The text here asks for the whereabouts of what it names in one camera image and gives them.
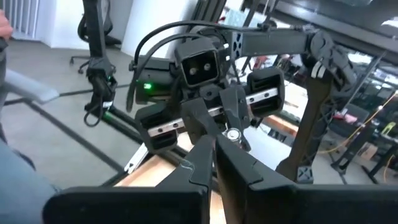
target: office chair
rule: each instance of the office chair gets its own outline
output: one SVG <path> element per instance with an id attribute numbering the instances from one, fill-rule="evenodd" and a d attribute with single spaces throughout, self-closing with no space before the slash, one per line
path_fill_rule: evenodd
<path id="1" fill-rule="evenodd" d="M 105 45 L 107 47 L 112 47 L 115 45 L 120 45 L 122 42 L 116 38 L 110 37 L 108 34 L 112 31 L 113 29 L 113 24 L 111 21 L 111 18 L 109 16 L 109 11 L 111 9 L 110 7 L 110 2 L 109 0 L 102 0 L 101 1 L 101 7 L 102 7 L 102 14 L 103 14 L 103 20 L 104 20 L 104 33 L 105 33 Z M 87 26 L 86 26 L 86 17 L 83 15 L 83 17 L 80 20 L 79 26 L 77 28 L 77 34 L 79 38 L 88 43 L 88 37 L 87 37 Z M 86 59 L 87 61 L 80 65 L 78 73 L 83 74 L 83 68 L 88 65 L 90 62 L 90 56 L 87 55 L 76 55 L 72 56 L 70 58 L 69 64 L 73 65 L 75 63 L 75 59 Z M 113 72 L 116 72 L 116 67 L 112 65 Z"/>

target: gray floor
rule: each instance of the gray floor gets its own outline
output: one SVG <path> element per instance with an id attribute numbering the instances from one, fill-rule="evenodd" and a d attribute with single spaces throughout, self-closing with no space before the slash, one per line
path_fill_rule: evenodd
<path id="1" fill-rule="evenodd" d="M 40 82 L 56 88 L 60 93 L 90 89 L 84 75 L 77 74 L 79 64 L 69 65 L 72 55 L 88 55 L 87 51 L 50 49 L 35 42 L 10 42 L 8 67 Z M 108 56 L 117 66 L 116 78 L 120 84 L 129 83 L 132 74 L 127 67 L 131 57 L 117 50 L 109 50 Z M 41 106 L 46 112 L 59 119 L 70 129 L 80 134 L 121 166 L 137 150 L 137 143 L 119 134 L 106 124 L 88 128 L 83 123 L 84 105 L 91 94 L 58 98 Z M 115 105 L 124 109 L 126 89 L 117 91 Z M 9 144 L 30 156 L 38 172 L 53 183 L 66 188 L 77 185 L 100 185 L 116 174 L 115 170 L 92 155 L 83 146 L 68 137 L 52 123 L 23 104 L 7 106 L 2 111 L 2 122 Z M 313 164 L 315 182 L 318 184 L 342 184 L 341 177 L 330 167 L 329 155 L 319 155 Z M 388 172 L 389 182 L 393 172 Z M 371 181 L 353 164 L 345 179 L 349 184 L 371 184 Z"/>

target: yellow cable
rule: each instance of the yellow cable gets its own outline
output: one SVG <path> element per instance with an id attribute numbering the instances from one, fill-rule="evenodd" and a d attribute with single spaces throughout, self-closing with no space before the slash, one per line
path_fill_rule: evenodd
<path id="1" fill-rule="evenodd" d="M 388 104 L 388 102 L 390 102 L 393 97 L 396 95 L 393 94 L 383 105 L 382 108 L 384 106 L 386 106 Z M 363 123 L 364 125 L 368 124 L 378 113 L 380 112 L 380 110 L 377 110 L 368 120 L 365 121 L 365 123 Z M 340 145 L 334 147 L 333 149 L 329 149 L 329 150 L 325 150 L 325 151 L 319 151 L 319 154 L 325 154 L 325 153 L 330 153 L 330 152 L 334 152 L 336 151 L 338 148 L 340 148 L 341 146 L 345 145 L 353 136 L 355 136 L 355 134 L 362 128 L 362 126 L 358 127 L 354 133 L 352 135 L 350 135 L 347 139 L 345 139 Z"/>
<path id="2" fill-rule="evenodd" d="M 390 162 L 391 162 L 392 158 L 394 158 L 394 155 L 392 155 L 392 156 L 390 157 L 390 159 L 388 160 L 388 162 L 387 162 L 387 164 L 386 164 L 386 167 L 384 168 L 384 172 L 383 172 L 383 180 L 384 180 L 384 183 L 387 183 L 387 170 L 388 170 L 388 167 L 389 167 L 389 165 L 390 165 Z"/>

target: green led light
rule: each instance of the green led light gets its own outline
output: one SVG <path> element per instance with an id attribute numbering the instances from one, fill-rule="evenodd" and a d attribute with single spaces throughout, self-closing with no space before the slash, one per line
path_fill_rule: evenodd
<path id="1" fill-rule="evenodd" d="M 144 84 L 144 89 L 145 90 L 150 90 L 152 88 L 152 85 L 150 83 L 145 83 Z"/>

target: wire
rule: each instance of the wire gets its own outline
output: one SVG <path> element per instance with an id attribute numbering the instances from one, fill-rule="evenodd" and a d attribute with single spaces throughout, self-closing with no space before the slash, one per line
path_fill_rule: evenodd
<path id="1" fill-rule="evenodd" d="M 127 92 L 127 100 L 126 100 L 126 110 L 127 112 L 131 112 L 132 110 L 132 105 L 134 103 L 134 94 L 136 91 L 136 85 L 137 81 L 141 75 L 141 72 L 145 69 L 145 66 L 147 65 L 148 61 L 150 58 L 153 56 L 153 54 L 161 48 L 163 45 L 173 41 L 173 40 L 178 40 L 178 39 L 184 39 L 184 38 L 201 38 L 205 37 L 204 35 L 200 34 L 175 34 L 171 35 L 170 37 L 166 37 L 163 40 L 161 40 L 159 43 L 155 44 L 151 49 L 149 49 L 148 53 L 144 57 L 144 61 L 138 65 L 138 67 L 135 69 L 134 74 L 132 76 L 132 80 L 129 86 L 129 90 Z"/>
<path id="2" fill-rule="evenodd" d="M 299 71 L 296 71 L 296 72 L 292 75 L 292 77 L 290 78 L 290 80 L 288 81 L 288 83 L 285 85 L 285 87 L 287 87 L 288 85 L 290 85 L 290 84 L 292 83 L 292 81 L 293 81 L 293 79 L 294 79 L 294 76 L 296 76 L 298 73 L 299 73 Z"/>
<path id="3" fill-rule="evenodd" d="M 258 28 L 242 28 L 242 27 L 233 27 L 233 26 L 226 26 L 226 25 L 221 25 L 221 24 L 215 24 L 213 22 L 205 22 L 205 21 L 180 21 L 180 22 L 173 22 L 171 24 L 166 24 L 164 26 L 161 26 L 157 28 L 156 30 L 153 30 L 149 34 L 147 34 L 138 44 L 136 48 L 136 52 L 134 54 L 134 64 L 138 64 L 138 59 L 139 59 L 139 53 L 141 51 L 141 48 L 144 46 L 144 44 L 151 39 L 153 36 L 156 34 L 163 32 L 167 29 L 171 29 L 173 27 L 179 27 L 179 26 L 207 26 L 207 27 L 214 27 L 214 28 L 219 28 L 219 29 L 229 29 L 229 30 L 236 30 L 236 31 L 243 31 L 243 30 L 259 30 Z"/>
<path id="4" fill-rule="evenodd" d="M 238 85 L 240 85 L 240 84 L 241 84 L 241 79 L 240 79 L 240 77 L 239 77 L 238 69 L 236 68 L 235 61 L 233 60 L 231 64 L 232 64 L 232 69 L 234 70 L 234 75 L 235 75 L 235 78 L 236 78 L 236 83 L 237 83 Z"/>
<path id="5" fill-rule="evenodd" d="M 392 96 L 390 96 L 390 98 L 382 105 L 382 108 L 385 107 L 388 102 L 390 102 L 393 97 L 395 97 L 396 94 L 393 94 Z M 363 124 L 366 125 L 368 124 L 378 113 L 380 112 L 380 110 L 377 110 L 375 113 L 372 114 L 372 116 L 366 120 Z M 352 135 L 350 135 L 347 139 L 345 139 L 342 143 L 340 143 L 338 146 L 334 147 L 333 149 L 329 149 L 329 150 L 325 150 L 325 151 L 320 151 L 318 152 L 319 154 L 326 154 L 326 153 L 330 153 L 330 152 L 334 152 L 336 150 L 338 150 L 341 146 L 345 145 L 353 136 L 355 136 L 355 134 L 362 128 L 362 126 L 358 127 L 354 133 Z"/>
<path id="6" fill-rule="evenodd" d="M 266 131 L 266 130 L 261 126 L 261 124 L 260 124 L 259 128 L 261 129 L 261 131 L 262 131 L 263 133 L 269 134 L 269 131 Z"/>
<path id="7" fill-rule="evenodd" d="M 395 155 L 392 155 L 390 157 L 390 159 L 387 161 L 386 167 L 384 168 L 384 171 L 383 171 L 383 181 L 384 181 L 384 183 L 387 183 L 387 170 L 388 170 L 388 167 L 390 166 L 392 158 L 394 158 L 394 157 L 395 157 Z"/>
<path id="8" fill-rule="evenodd" d="M 253 72 L 253 68 L 252 68 L 250 62 L 248 63 L 248 67 L 249 67 L 249 70 Z"/>
<path id="9" fill-rule="evenodd" d="M 94 123 L 90 124 L 88 122 L 88 116 L 90 114 L 92 114 L 92 112 L 97 110 L 98 108 L 99 108 L 99 115 L 97 117 L 97 120 Z M 100 101 L 99 101 L 99 104 L 95 105 L 94 107 L 92 107 L 90 110 L 87 111 L 87 113 L 85 114 L 85 116 L 83 118 L 83 121 L 88 127 L 94 128 L 95 126 L 97 126 L 101 122 L 101 118 L 102 118 L 103 115 L 104 115 L 104 108 L 103 108 L 103 100 L 102 100 L 102 97 L 101 97 Z"/>
<path id="10" fill-rule="evenodd" d="M 173 82 L 171 91 L 170 91 L 170 99 L 167 101 L 167 106 L 169 107 L 169 110 L 171 113 L 177 112 L 177 110 L 180 108 L 179 102 L 182 99 L 181 93 L 180 92 L 180 82 L 181 82 L 182 76 L 179 75 Z"/>

